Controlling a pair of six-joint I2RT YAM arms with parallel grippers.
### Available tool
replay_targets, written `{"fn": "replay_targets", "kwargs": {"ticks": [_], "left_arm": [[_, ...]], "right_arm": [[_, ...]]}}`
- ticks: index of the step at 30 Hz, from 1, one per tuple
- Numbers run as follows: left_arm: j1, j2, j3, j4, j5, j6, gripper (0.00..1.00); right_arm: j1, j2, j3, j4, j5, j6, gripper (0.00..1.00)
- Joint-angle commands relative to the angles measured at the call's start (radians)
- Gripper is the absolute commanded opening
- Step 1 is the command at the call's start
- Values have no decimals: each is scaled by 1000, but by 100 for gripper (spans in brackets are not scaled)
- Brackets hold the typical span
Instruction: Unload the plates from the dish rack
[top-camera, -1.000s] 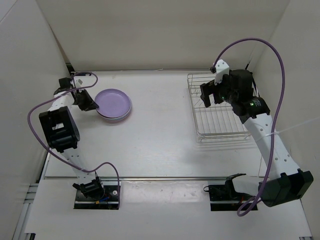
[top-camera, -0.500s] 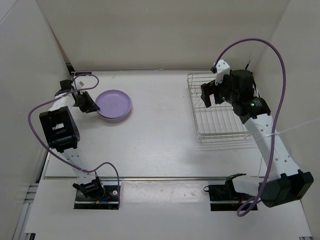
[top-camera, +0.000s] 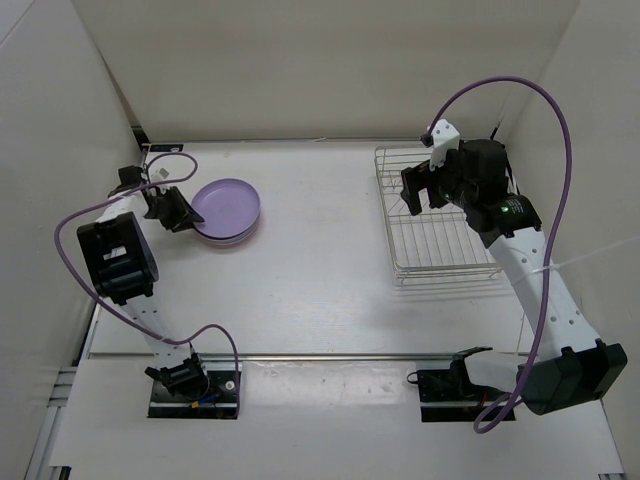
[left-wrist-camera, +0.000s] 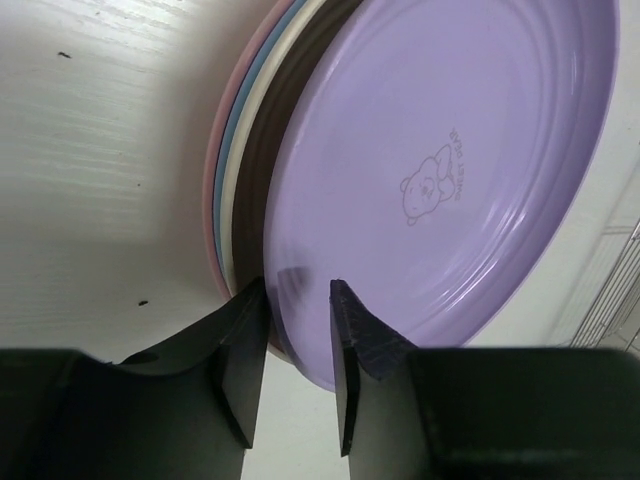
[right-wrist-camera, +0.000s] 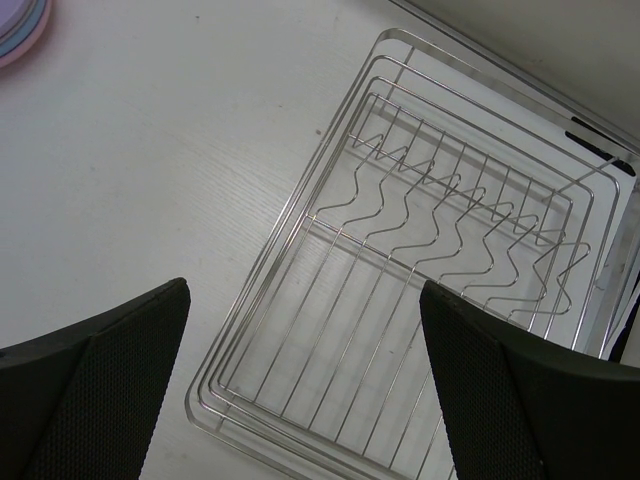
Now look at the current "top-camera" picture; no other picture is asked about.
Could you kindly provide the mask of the purple plastic plate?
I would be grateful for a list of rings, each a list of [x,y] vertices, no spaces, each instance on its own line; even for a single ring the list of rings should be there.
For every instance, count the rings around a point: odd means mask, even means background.
[[[224,178],[202,187],[191,206],[203,219],[195,229],[212,239],[232,239],[253,229],[260,218],[261,199],[248,182]]]

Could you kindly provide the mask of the white plastic plate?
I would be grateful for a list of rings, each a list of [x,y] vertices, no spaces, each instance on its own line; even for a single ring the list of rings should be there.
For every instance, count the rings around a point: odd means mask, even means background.
[[[196,231],[196,233],[203,239],[205,239],[206,241],[209,241],[213,244],[216,245],[233,245],[236,243],[240,243],[242,241],[244,241],[245,239],[249,238],[258,228],[259,226],[259,221],[254,222],[249,228],[247,228],[245,231],[241,232],[238,235],[232,236],[232,237],[227,237],[227,238],[221,238],[221,237],[213,237],[210,235],[206,235],[202,232],[200,232],[199,230]]]

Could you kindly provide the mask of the pink plastic plate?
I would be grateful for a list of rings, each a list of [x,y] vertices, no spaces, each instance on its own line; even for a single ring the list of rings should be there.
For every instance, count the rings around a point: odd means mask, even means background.
[[[211,243],[214,246],[230,247],[230,246],[240,244],[245,240],[249,239],[255,233],[255,231],[256,231],[256,228],[247,229],[244,232],[240,233],[239,235],[228,237],[228,238],[211,237],[201,232],[197,232],[197,234],[201,239]]]

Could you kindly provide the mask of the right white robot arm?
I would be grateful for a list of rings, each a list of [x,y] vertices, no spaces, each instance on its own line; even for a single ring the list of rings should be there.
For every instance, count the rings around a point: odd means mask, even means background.
[[[628,363],[623,347],[606,344],[580,313],[547,247],[551,235],[531,201],[509,186],[505,147],[494,140],[463,142],[437,166],[424,161],[401,172],[400,196],[411,215],[454,205],[509,280],[534,332],[533,360],[517,365],[490,351],[456,362],[449,387],[470,400],[485,386],[512,392],[545,415],[601,399]]]

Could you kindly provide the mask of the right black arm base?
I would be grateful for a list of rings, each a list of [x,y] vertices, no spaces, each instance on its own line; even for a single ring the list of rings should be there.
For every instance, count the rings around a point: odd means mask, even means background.
[[[416,370],[406,380],[418,388],[422,423],[473,423],[485,407],[503,395],[484,386],[472,386],[469,393],[461,393],[450,370]]]

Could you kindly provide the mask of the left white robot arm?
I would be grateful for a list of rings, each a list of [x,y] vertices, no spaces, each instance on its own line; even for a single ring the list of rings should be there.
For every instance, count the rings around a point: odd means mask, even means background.
[[[178,188],[155,187],[114,202],[98,220],[78,227],[76,235],[97,294],[121,307],[134,325],[160,336],[145,337],[156,358],[145,374],[170,395],[196,401],[208,392],[210,377],[191,344],[164,342],[174,333],[152,300],[159,270],[141,219],[158,220],[173,233],[204,222]]]

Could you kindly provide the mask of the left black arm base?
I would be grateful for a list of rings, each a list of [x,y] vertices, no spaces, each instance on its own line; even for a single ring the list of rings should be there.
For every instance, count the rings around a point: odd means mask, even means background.
[[[151,419],[236,420],[240,368],[205,362],[192,354],[172,368],[147,367],[152,380],[147,408]]]

